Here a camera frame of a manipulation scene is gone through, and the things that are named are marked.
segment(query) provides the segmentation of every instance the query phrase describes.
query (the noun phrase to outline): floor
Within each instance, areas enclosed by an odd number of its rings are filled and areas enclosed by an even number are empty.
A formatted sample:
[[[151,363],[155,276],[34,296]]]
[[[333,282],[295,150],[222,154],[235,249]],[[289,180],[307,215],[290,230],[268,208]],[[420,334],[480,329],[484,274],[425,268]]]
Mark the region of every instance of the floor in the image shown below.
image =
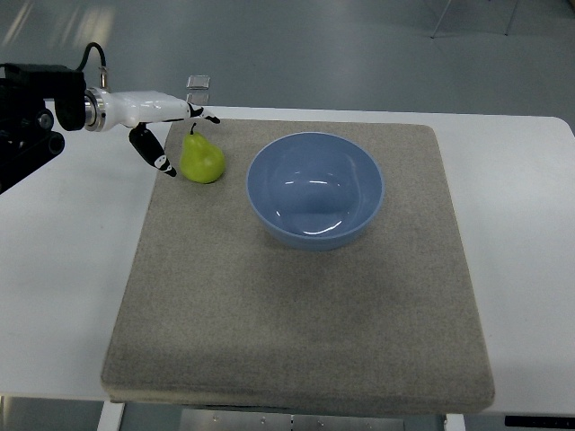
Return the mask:
[[[209,75],[212,105],[554,116],[575,130],[568,0],[519,0],[508,36],[515,0],[460,0],[431,39],[446,3],[5,0],[0,60],[76,67],[96,40],[116,92],[185,98],[189,75]],[[90,85],[95,58],[84,70]],[[100,406],[4,398],[0,430],[95,430]],[[177,430],[180,415],[128,405],[121,429]],[[502,421],[469,417],[467,426],[497,430]]]

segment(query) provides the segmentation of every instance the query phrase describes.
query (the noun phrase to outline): bowl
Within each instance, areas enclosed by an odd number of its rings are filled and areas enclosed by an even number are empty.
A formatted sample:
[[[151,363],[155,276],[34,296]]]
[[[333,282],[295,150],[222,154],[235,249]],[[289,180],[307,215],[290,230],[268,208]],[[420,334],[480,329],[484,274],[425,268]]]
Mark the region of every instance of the bowl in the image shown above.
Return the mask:
[[[382,205],[385,182],[358,145],[304,132],[261,149],[248,169],[246,190],[273,237],[295,249],[326,251],[365,230]]]

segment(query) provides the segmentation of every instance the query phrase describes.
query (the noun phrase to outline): felt pad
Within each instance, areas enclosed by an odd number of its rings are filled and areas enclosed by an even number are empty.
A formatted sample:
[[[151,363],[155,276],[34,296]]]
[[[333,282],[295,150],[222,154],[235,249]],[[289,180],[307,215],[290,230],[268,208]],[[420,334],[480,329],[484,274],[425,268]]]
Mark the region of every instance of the felt pad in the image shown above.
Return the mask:
[[[178,165],[190,123],[174,123]],[[196,128],[226,155],[202,185],[158,173],[102,386],[113,400],[341,416],[467,413],[494,389],[433,130],[402,124],[228,120]],[[343,136],[385,176],[364,234],[289,249],[245,193],[252,158],[301,131]]]

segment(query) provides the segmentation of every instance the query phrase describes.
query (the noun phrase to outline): green pear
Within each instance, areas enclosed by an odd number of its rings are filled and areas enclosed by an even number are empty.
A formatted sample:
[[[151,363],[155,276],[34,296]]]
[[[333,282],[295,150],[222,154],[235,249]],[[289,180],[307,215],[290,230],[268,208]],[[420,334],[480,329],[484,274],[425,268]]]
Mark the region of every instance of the green pear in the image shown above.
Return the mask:
[[[196,123],[189,135],[183,138],[180,172],[188,180],[208,184],[221,177],[226,169],[224,153],[211,144],[203,135],[194,132]]]

